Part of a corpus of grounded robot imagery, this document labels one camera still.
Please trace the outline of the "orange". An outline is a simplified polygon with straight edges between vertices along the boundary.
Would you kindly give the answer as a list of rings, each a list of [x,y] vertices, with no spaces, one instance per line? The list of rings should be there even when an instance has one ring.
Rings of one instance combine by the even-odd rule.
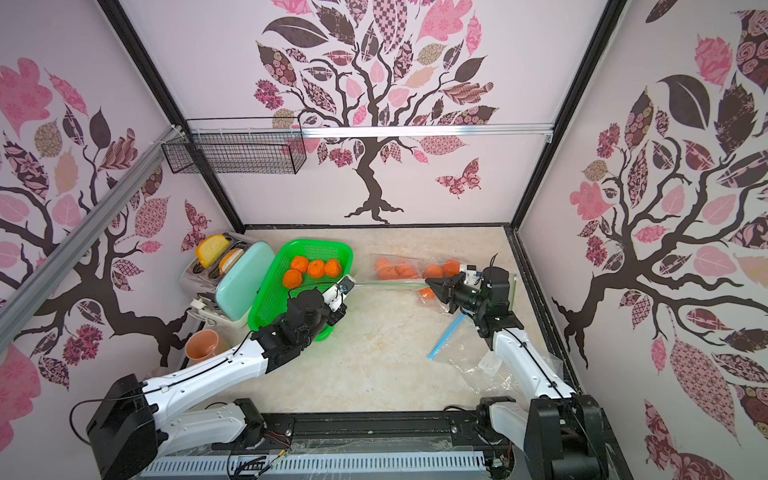
[[[326,275],[325,262],[323,260],[313,260],[308,264],[307,275],[313,279],[320,279]]]
[[[324,273],[329,278],[338,278],[343,273],[343,267],[338,259],[330,259],[324,264]]]
[[[301,274],[306,274],[309,268],[310,261],[304,256],[295,256],[290,263],[290,268],[296,270]]]
[[[302,285],[303,283],[303,274],[296,270],[289,269],[287,270],[283,277],[282,277],[282,285],[288,289],[295,289]]]

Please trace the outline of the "blue zip clear bag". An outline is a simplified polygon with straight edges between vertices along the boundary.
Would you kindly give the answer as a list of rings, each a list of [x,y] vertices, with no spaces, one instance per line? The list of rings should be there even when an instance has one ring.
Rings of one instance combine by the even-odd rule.
[[[511,369],[478,336],[474,323],[466,315],[460,314],[450,322],[427,358],[451,366],[475,393],[522,394]]]

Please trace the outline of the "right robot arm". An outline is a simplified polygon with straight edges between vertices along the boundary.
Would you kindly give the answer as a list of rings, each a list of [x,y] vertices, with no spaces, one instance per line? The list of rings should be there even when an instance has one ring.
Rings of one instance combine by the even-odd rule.
[[[510,369],[529,401],[493,400],[486,423],[525,456],[533,479],[607,479],[603,413],[589,395],[561,379],[531,343],[510,306],[509,272],[488,266],[426,284],[451,313],[470,318],[489,350]]]

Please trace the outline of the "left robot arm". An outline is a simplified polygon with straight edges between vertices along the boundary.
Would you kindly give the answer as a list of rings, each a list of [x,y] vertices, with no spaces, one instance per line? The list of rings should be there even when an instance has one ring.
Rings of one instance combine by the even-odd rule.
[[[245,403],[210,413],[196,412],[194,406],[296,359],[344,317],[353,287],[345,276],[325,291],[302,291],[288,299],[286,311],[271,324],[187,369],[145,381],[133,374],[116,380],[95,399],[97,409],[79,437],[91,448],[100,477],[130,479],[164,454],[242,436],[253,423]]]

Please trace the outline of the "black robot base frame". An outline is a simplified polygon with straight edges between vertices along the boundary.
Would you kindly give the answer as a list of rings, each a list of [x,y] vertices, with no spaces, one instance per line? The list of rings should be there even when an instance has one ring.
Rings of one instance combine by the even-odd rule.
[[[248,406],[252,425],[230,443],[205,443],[157,457],[385,452],[480,452],[487,479],[533,479],[522,450],[473,411],[265,413]]]

